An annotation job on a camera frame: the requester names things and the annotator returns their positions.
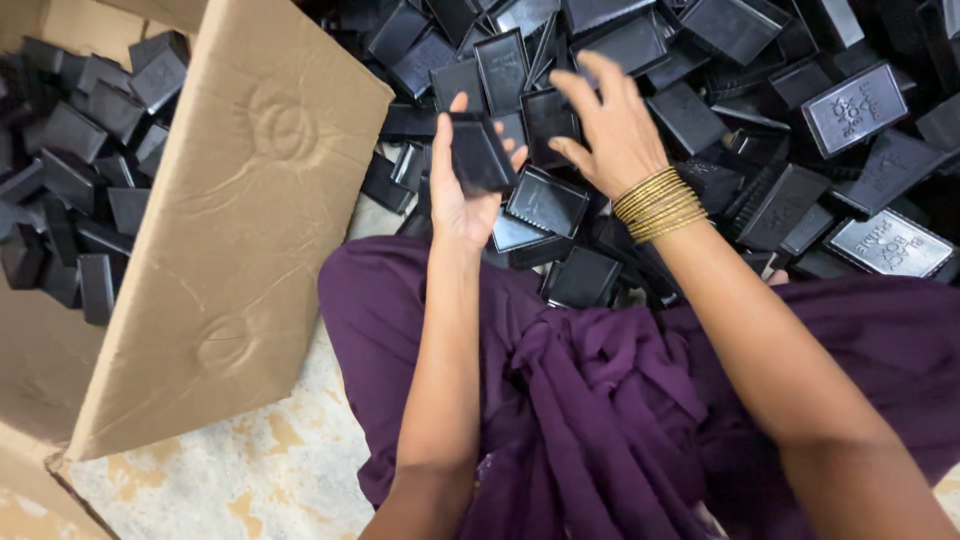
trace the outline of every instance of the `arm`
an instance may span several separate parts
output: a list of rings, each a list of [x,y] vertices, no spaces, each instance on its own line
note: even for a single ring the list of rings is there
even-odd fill
[[[593,152],[570,139],[551,145],[615,200],[668,161],[633,79],[596,54],[581,53],[578,61],[600,81],[602,105],[581,77],[554,72],[551,81],[579,112]],[[654,245],[737,395],[777,443],[787,479],[822,537],[958,537],[897,435],[710,223],[695,222]]]
[[[465,110],[461,93],[451,110]],[[498,125],[499,133],[503,126]],[[434,239],[427,262],[420,354],[403,409],[396,473],[362,540],[453,538],[473,499],[480,439],[480,252],[500,195],[466,200],[453,175],[453,127],[441,114],[433,143],[430,196]],[[507,140],[510,152],[514,142]],[[512,158],[515,169],[526,147]]]

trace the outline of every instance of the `hand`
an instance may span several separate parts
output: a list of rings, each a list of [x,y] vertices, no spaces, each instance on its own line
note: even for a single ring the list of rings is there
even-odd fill
[[[554,70],[550,82],[580,115],[593,153],[573,139],[560,136],[550,139],[550,148],[577,165],[591,184],[615,201],[666,168],[669,161],[634,79],[624,76],[616,62],[590,51],[577,55],[577,63],[599,81],[602,105],[579,75]]]
[[[450,111],[462,112],[467,109],[468,98],[464,92],[450,104]],[[498,135],[503,135],[503,123],[495,125]],[[453,157],[450,144],[453,142],[453,124],[450,116],[441,113],[437,117],[437,137],[433,139],[433,169],[430,174],[430,203],[433,207],[434,241],[452,242],[480,252],[490,239],[493,222],[500,208],[500,194],[489,193],[467,199],[460,182],[453,174]],[[507,153],[514,151],[516,142],[508,138],[503,141]],[[527,147],[516,150],[510,159],[514,170],[527,161]]]

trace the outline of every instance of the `cardboard flap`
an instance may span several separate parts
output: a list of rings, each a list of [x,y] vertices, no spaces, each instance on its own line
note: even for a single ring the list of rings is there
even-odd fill
[[[68,458],[289,392],[392,97],[292,3],[210,1]]]
[[[0,307],[0,424],[66,447],[104,331],[41,291],[10,290],[2,274]]]
[[[204,20],[206,0],[98,0],[104,4],[136,13],[182,32],[196,34]]]

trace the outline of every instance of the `concrete floor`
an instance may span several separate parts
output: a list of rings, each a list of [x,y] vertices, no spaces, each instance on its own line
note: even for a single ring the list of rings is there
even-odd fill
[[[349,238],[401,221],[361,195]],[[355,540],[372,516],[356,481],[368,456],[320,322],[290,398],[62,472],[123,540]],[[960,528],[960,467],[936,493]]]

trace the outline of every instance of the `purple dress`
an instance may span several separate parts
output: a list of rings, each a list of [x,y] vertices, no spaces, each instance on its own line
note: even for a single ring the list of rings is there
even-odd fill
[[[428,253],[416,238],[366,238],[320,274],[374,506],[394,477]],[[485,458],[461,538],[710,538],[700,502],[734,539],[815,538],[692,309],[555,309],[539,285],[532,271],[480,272]],[[775,290],[939,481],[960,460],[960,291],[885,277]]]

